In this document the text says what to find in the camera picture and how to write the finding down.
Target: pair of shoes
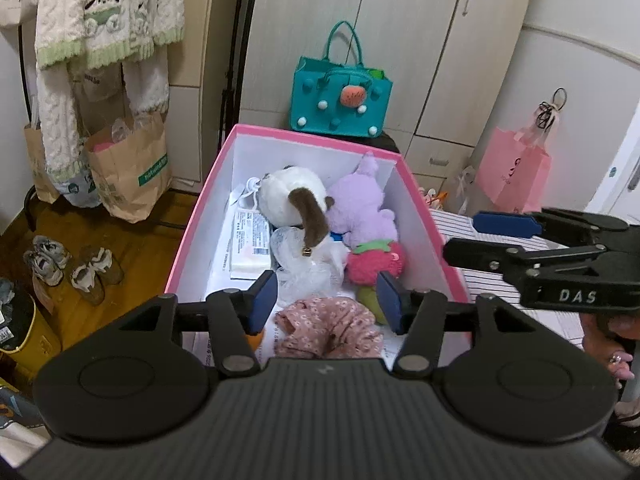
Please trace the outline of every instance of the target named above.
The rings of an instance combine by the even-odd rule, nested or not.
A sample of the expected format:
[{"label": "pair of shoes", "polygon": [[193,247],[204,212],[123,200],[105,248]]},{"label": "pair of shoes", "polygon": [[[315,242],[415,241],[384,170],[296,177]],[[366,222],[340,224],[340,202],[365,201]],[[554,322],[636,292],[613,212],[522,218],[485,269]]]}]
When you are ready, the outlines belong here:
[{"label": "pair of shoes", "polygon": [[22,256],[27,267],[49,286],[56,286],[62,281],[62,270],[70,258],[71,254],[60,242],[40,235],[34,237],[33,249]]},{"label": "pair of shoes", "polygon": [[72,265],[71,285],[89,303],[99,305],[104,301],[104,286],[117,285],[124,273],[110,250],[104,247],[83,247],[80,259]]}]

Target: brown paper bag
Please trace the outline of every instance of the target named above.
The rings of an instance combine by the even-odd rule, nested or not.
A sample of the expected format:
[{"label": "brown paper bag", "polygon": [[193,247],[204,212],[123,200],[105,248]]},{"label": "brown paper bag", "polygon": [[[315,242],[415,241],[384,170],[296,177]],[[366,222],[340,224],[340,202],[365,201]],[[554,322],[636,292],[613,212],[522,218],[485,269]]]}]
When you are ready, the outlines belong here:
[{"label": "brown paper bag", "polygon": [[94,152],[98,144],[111,142],[111,127],[92,135],[84,145],[98,195],[107,211],[135,223],[146,219],[171,182],[166,154],[164,124],[160,114],[137,130],[133,119],[125,119],[132,133],[112,146]]},{"label": "brown paper bag", "polygon": [[30,124],[24,127],[24,139],[27,141],[27,153],[33,175],[33,183],[36,187],[38,198],[43,202],[53,204],[60,196],[53,186],[49,175],[45,172],[44,145],[42,143],[42,131],[34,130]]}]

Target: brown plush ear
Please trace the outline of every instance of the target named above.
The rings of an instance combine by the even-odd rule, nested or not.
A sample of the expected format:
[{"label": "brown plush ear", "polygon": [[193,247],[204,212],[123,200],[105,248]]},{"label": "brown plush ear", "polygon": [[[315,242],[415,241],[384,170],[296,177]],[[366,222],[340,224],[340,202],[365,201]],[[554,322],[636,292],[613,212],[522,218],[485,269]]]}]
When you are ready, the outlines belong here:
[{"label": "brown plush ear", "polygon": [[289,193],[289,202],[293,204],[302,217],[305,230],[305,247],[312,249],[329,234],[329,226],[316,197],[306,187],[299,187]]}]

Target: ribbed black surface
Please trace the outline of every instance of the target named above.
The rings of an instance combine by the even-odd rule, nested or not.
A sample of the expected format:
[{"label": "ribbed black surface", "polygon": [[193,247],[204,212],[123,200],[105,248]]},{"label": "ribbed black surface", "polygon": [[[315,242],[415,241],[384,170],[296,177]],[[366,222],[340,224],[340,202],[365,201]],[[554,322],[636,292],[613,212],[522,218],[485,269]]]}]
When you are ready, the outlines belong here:
[{"label": "ribbed black surface", "polygon": [[223,383],[165,437],[122,449],[56,440],[20,472],[28,480],[618,480],[628,468],[595,439],[526,449],[475,434],[428,384],[396,380],[377,360],[274,359],[260,376]]}]

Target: teal felt handbag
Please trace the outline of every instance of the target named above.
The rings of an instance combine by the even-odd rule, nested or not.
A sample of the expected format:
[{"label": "teal felt handbag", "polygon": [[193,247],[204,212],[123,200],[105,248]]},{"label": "teal felt handbag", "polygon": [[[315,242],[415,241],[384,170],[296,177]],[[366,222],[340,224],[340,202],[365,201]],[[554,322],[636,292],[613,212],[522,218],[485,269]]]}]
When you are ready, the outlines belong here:
[{"label": "teal felt handbag", "polygon": [[[353,33],[356,65],[329,61],[329,47],[342,24]],[[338,22],[329,34],[322,59],[300,58],[293,75],[289,125],[297,132],[377,137],[382,133],[392,86],[384,71],[364,67],[353,25]]]}]

